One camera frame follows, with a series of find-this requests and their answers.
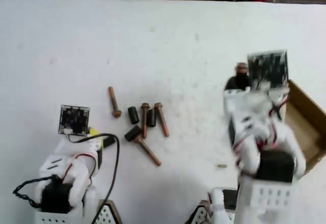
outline copper bolt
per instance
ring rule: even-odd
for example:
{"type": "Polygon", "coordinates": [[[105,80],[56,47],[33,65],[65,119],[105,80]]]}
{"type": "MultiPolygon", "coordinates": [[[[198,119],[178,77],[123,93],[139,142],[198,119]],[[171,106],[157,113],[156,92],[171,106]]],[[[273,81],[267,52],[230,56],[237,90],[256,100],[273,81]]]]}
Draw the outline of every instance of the copper bolt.
{"type": "Polygon", "coordinates": [[[133,141],[142,147],[142,149],[146,152],[146,154],[153,160],[155,165],[160,166],[162,164],[161,161],[159,161],[159,159],[155,156],[155,154],[145,144],[144,140],[140,135],[136,136],[136,138],[133,141]]]}
{"type": "Polygon", "coordinates": [[[143,110],[143,138],[147,137],[147,111],[149,109],[149,104],[148,103],[143,103],[142,104],[142,110],[143,110]]]}
{"type": "Polygon", "coordinates": [[[118,118],[121,116],[121,111],[118,109],[116,96],[114,96],[113,87],[108,88],[108,94],[111,98],[111,103],[112,103],[112,107],[113,107],[112,115],[113,115],[113,117],[118,118]]]}
{"type": "Polygon", "coordinates": [[[163,105],[161,103],[154,104],[154,108],[155,108],[155,110],[157,112],[159,121],[161,122],[161,125],[162,125],[164,136],[169,136],[170,134],[169,134],[169,130],[168,130],[168,127],[167,127],[167,123],[165,122],[162,107],[163,107],[163,105]]]}

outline black wire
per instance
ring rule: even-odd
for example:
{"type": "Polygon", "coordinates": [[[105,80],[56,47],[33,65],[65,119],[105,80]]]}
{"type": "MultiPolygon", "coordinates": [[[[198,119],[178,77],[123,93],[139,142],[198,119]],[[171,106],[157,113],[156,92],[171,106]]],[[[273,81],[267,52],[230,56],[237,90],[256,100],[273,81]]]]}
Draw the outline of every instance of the black wire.
{"type": "Polygon", "coordinates": [[[99,216],[99,214],[101,213],[102,211],[102,208],[103,206],[105,205],[106,201],[108,200],[111,192],[112,192],[112,189],[113,189],[113,186],[114,186],[114,183],[116,181],[116,176],[117,176],[117,170],[118,170],[118,163],[119,163],[119,155],[120,155],[120,142],[119,142],[119,139],[117,136],[115,136],[114,134],[110,134],[110,133],[100,133],[100,134],[97,134],[97,135],[94,135],[94,136],[89,136],[89,137],[86,137],[86,138],[82,138],[78,141],[75,141],[75,143],[83,143],[83,142],[86,142],[88,140],[91,140],[91,139],[94,139],[94,138],[97,138],[97,137],[101,137],[101,136],[113,136],[117,142],[117,157],[116,157],[116,164],[115,164],[115,167],[114,167],[114,172],[113,172],[113,179],[112,179],[112,183],[111,183],[111,187],[109,188],[102,204],[100,205],[94,219],[92,220],[92,223],[91,224],[94,224],[96,222],[96,219],[97,217],[99,216]]]}
{"type": "Polygon", "coordinates": [[[46,180],[60,180],[60,178],[57,175],[52,175],[49,177],[42,177],[42,178],[37,178],[37,179],[33,179],[33,180],[29,180],[29,181],[25,181],[22,184],[20,184],[18,187],[16,187],[16,189],[12,192],[14,195],[16,195],[17,197],[19,197],[20,199],[23,200],[28,200],[29,204],[33,207],[33,208],[40,208],[41,204],[36,203],[34,200],[32,200],[27,194],[20,194],[18,193],[18,191],[20,191],[24,186],[26,186],[27,184],[30,183],[34,183],[34,182],[41,182],[41,181],[46,181],[46,180]]]}
{"type": "Polygon", "coordinates": [[[278,107],[278,106],[276,106],[274,104],[274,102],[272,101],[271,97],[269,96],[269,92],[268,91],[267,91],[267,96],[268,96],[269,100],[271,101],[271,107],[272,107],[273,111],[276,113],[277,118],[281,121],[282,120],[282,117],[281,117],[281,114],[280,114],[280,109],[281,108],[278,107]]]}

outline circuit board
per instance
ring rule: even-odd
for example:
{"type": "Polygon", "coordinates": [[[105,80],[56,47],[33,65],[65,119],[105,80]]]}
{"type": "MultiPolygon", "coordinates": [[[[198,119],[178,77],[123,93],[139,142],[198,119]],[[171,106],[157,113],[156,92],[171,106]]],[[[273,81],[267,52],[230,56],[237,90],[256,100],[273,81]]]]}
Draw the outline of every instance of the circuit board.
{"type": "Polygon", "coordinates": [[[61,105],[59,134],[86,136],[90,108],[61,105]]]}
{"type": "Polygon", "coordinates": [[[248,55],[249,77],[252,90],[264,86],[286,87],[289,81],[286,50],[253,53],[248,55]]]}

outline screw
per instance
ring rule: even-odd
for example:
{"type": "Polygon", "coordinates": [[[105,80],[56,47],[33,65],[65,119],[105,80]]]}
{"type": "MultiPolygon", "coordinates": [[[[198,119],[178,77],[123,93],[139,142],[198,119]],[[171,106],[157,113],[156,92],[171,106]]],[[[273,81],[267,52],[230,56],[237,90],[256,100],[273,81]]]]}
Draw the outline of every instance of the screw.
{"type": "Polygon", "coordinates": [[[134,126],[130,131],[125,134],[125,138],[128,142],[134,141],[139,144],[142,149],[146,152],[146,154],[154,161],[157,166],[160,166],[162,163],[159,159],[154,155],[154,153],[149,149],[149,147],[145,144],[144,140],[141,137],[142,130],[139,126],[134,126]]]}
{"type": "Polygon", "coordinates": [[[217,164],[216,167],[217,168],[226,168],[226,167],[228,167],[228,165],[227,164],[217,164]]]}
{"type": "Polygon", "coordinates": [[[142,104],[142,110],[143,110],[143,138],[147,137],[147,111],[149,109],[149,104],[148,103],[143,103],[142,104]]]}
{"type": "Polygon", "coordinates": [[[165,136],[169,136],[170,134],[169,134],[169,130],[168,130],[168,127],[167,127],[167,123],[165,122],[162,107],[163,107],[163,105],[161,103],[154,104],[154,108],[155,108],[155,110],[157,112],[158,118],[161,121],[163,133],[164,133],[165,136]]]}
{"type": "Polygon", "coordinates": [[[113,115],[113,117],[118,118],[121,116],[121,111],[118,109],[116,96],[114,96],[113,87],[108,88],[108,94],[111,98],[111,103],[112,103],[112,107],[113,107],[112,115],[113,115]]]}

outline white surface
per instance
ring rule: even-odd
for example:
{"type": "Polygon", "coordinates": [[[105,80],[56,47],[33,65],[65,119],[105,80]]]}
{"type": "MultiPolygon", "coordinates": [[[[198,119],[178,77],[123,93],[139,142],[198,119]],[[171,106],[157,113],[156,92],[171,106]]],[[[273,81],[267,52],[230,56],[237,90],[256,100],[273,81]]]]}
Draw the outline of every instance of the white surface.
{"type": "MultiPolygon", "coordinates": [[[[236,187],[222,90],[250,52],[288,49],[289,75],[323,109],[326,6],[136,0],[0,0],[0,216],[31,223],[13,189],[35,178],[55,149],[61,104],[89,106],[90,125],[121,138],[112,199],[128,223],[184,223],[206,192],[236,187]],[[107,88],[115,88],[119,119],[107,88]],[[170,130],[146,143],[162,161],[123,139],[129,106],[162,102],[170,130]],[[228,164],[216,169],[217,163],[228,164]]],[[[112,179],[115,146],[95,179],[112,179]]],[[[298,223],[324,223],[323,160],[302,180],[298,223]]],[[[33,187],[23,189],[33,195],[33,187]]]]}

